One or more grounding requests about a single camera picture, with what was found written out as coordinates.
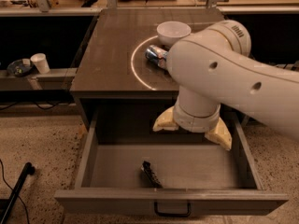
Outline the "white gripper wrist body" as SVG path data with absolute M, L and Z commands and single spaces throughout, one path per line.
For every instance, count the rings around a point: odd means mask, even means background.
M 179 105 L 174 106 L 173 117 L 176 124 L 192 133 L 206 133 L 214 129 L 220 119 L 220 105 L 216 111 L 207 117 L 196 117 L 184 111 Z

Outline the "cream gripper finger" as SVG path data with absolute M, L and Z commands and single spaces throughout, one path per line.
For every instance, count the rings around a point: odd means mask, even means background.
M 219 119 L 214 129 L 205 133 L 205 138 L 210 142 L 220 145 L 225 150 L 232 148 L 232 136 L 222 119 Z
M 174 107 L 171 106 L 166 109 L 154 122 L 152 130 L 159 132 L 165 131 L 176 131 L 178 125 L 174 121 Z

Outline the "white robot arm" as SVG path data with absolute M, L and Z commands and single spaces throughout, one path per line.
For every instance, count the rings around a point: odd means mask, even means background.
M 249 57 L 247 29 L 226 20 L 188 35 L 168 51 L 166 69 L 179 85 L 174 106 L 153 130 L 183 128 L 232 148 L 232 136 L 220 118 L 228 105 L 293 140 L 299 139 L 299 73 Z

